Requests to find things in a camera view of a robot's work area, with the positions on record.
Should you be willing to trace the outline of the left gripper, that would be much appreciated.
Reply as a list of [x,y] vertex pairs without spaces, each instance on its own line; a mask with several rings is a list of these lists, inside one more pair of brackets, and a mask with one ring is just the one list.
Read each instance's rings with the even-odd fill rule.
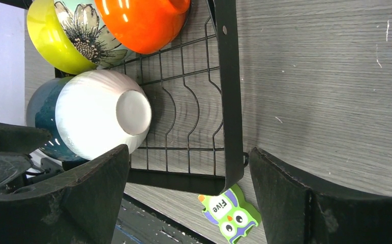
[[51,139],[46,129],[0,123],[0,194],[11,194],[63,173],[48,159],[37,166],[30,154]]

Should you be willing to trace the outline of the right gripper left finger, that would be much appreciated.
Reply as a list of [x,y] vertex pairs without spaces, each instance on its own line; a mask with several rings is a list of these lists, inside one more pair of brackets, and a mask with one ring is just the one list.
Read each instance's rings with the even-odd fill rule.
[[111,243],[129,174],[119,145],[49,179],[0,194],[0,243]]

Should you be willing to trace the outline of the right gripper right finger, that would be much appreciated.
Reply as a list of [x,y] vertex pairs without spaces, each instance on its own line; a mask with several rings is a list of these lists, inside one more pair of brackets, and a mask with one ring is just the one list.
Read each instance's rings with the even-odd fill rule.
[[335,184],[258,147],[249,168],[268,243],[392,243],[392,197]]

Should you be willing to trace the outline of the white ribbed bowl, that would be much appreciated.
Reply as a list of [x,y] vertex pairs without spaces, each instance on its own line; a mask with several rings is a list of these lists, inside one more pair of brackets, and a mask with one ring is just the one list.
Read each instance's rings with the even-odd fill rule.
[[55,121],[65,145],[92,160],[125,144],[129,153],[145,140],[152,107],[139,84],[111,70],[93,70],[73,77],[60,91]]

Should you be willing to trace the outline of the yellow green bowl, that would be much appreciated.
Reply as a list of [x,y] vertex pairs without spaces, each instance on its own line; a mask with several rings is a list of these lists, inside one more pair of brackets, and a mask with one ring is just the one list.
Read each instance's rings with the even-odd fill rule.
[[26,24],[34,47],[53,67],[74,75],[97,68],[65,34],[55,13],[54,1],[33,1],[27,11]]

